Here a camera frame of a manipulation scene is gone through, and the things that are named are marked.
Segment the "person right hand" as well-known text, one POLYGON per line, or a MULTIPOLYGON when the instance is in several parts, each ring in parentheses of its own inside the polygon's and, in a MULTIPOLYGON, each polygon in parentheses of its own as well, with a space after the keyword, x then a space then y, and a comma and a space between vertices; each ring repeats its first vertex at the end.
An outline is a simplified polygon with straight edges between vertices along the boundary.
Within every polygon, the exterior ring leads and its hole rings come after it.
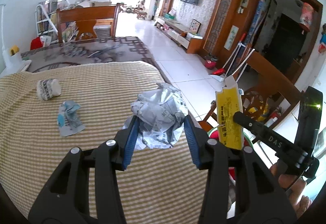
POLYGON ((296 212, 297 218, 300 218, 312 204, 312 200, 303 194, 307 183, 302 178, 297 179, 295 175, 281 174, 276 176, 278 172, 276 163, 270 167, 270 172, 277 177, 280 187, 284 189, 290 188, 291 193, 288 199, 296 212))

